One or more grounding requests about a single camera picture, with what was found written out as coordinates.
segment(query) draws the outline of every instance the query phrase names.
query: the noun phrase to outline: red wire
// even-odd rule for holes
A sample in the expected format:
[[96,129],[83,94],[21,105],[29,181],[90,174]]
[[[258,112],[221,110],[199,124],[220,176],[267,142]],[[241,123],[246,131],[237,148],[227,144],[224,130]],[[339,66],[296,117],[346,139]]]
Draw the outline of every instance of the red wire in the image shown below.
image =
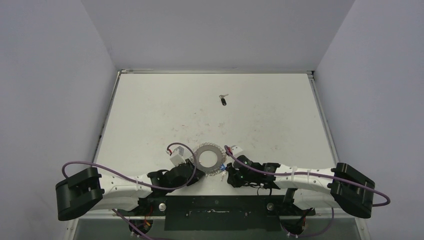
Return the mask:
[[146,217],[149,217],[152,213],[153,213],[153,206],[151,205],[150,206],[150,212],[147,215],[144,216],[144,224],[143,224],[144,227],[146,227],[146,224],[147,224]]
[[303,226],[306,225],[306,216],[303,218]]

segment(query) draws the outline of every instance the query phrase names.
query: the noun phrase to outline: screw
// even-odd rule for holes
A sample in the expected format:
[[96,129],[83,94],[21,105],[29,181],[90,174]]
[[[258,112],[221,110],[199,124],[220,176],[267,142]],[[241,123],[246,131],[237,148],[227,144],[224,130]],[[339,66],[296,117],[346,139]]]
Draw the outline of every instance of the screw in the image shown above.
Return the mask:
[[163,212],[167,209],[167,206],[165,205],[165,203],[161,203],[159,204],[159,211]]
[[273,203],[268,203],[267,205],[266,205],[266,209],[268,209],[269,211],[272,211],[272,210],[274,210],[274,204]]
[[221,174],[221,182],[224,180],[225,175],[227,174],[227,171],[223,171]]

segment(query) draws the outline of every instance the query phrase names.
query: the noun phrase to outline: white enclosure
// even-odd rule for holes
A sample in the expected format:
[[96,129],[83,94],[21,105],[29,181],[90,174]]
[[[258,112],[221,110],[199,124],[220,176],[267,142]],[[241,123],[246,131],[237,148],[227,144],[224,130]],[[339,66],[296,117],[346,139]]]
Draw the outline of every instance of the white enclosure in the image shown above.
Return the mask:
[[[335,145],[341,162],[392,198],[372,210],[372,238],[422,239],[423,13],[422,0],[1,1],[1,239],[75,233],[77,221],[57,219],[64,163],[98,161],[126,174],[169,168],[164,148],[173,141],[235,144],[258,162],[317,168],[334,164]],[[120,69],[268,74],[124,74],[113,103],[121,106],[102,132]],[[304,75],[277,75],[305,71],[315,71],[322,107]],[[212,178],[208,188],[254,194],[224,185]],[[83,220],[108,228],[105,238],[109,226],[120,226],[117,238],[128,231]],[[365,221],[345,220],[329,236],[370,238]],[[311,225],[319,231],[322,222]]]

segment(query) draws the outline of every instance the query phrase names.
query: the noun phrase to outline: bolt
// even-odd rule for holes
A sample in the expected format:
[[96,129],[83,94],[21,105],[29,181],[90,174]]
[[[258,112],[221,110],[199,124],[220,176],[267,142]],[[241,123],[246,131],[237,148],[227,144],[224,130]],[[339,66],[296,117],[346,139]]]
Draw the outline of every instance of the bolt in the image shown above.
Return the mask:
[[165,205],[165,203],[161,203],[159,204],[159,211],[163,212],[167,209],[167,206]]
[[274,210],[274,204],[273,203],[268,203],[267,205],[266,205],[266,209],[268,209],[268,211],[272,211],[272,210]]

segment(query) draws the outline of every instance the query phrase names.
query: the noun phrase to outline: metal frame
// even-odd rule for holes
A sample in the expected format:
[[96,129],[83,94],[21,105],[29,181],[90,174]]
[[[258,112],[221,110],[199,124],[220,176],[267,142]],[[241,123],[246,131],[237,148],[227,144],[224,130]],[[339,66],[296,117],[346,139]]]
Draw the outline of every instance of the metal frame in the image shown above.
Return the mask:
[[[103,123],[103,127],[100,132],[100,138],[98,144],[95,149],[95,153],[93,156],[92,162],[95,163],[97,161],[97,157],[99,155],[99,149],[102,145],[103,135],[106,130],[106,126],[109,120],[109,115],[112,109],[112,105],[115,99],[115,94],[118,89],[118,84],[121,78],[121,74],[307,74],[309,78],[309,83],[311,87],[312,94],[315,98],[316,106],[318,108],[318,113],[321,118],[322,126],[324,127],[325,135],[327,137],[328,145],[331,150],[331,154],[334,160],[334,163],[337,164],[339,162],[339,157],[337,155],[336,147],[333,141],[333,137],[330,132],[330,128],[328,126],[327,118],[324,114],[323,107],[318,95],[318,91],[315,85],[315,79],[312,71],[302,71],[302,70],[282,70],[282,69],[268,69],[268,70],[251,70],[251,69],[242,69],[242,68],[228,68],[223,70],[159,70],[159,69],[122,69],[117,72],[115,84],[113,86],[113,91],[110,97],[109,108],[107,110],[105,120]],[[316,211],[316,215],[313,218],[330,218],[331,212],[326,209],[322,209]],[[112,211],[96,211],[89,212],[82,217],[81,219],[118,219],[118,217]],[[128,217],[128,219],[144,219],[141,216],[133,216]],[[334,210],[334,218],[352,218],[349,214],[345,213],[341,209]],[[147,219],[151,220],[159,220],[165,219],[164,216],[153,216],[148,217]],[[358,232],[360,238],[362,240],[371,240],[370,233],[368,231],[368,226],[365,219],[355,218],[355,222],[358,228]],[[78,219],[68,221],[67,228],[65,234],[63,236],[64,240],[73,240],[75,236],[75,230],[78,225]]]

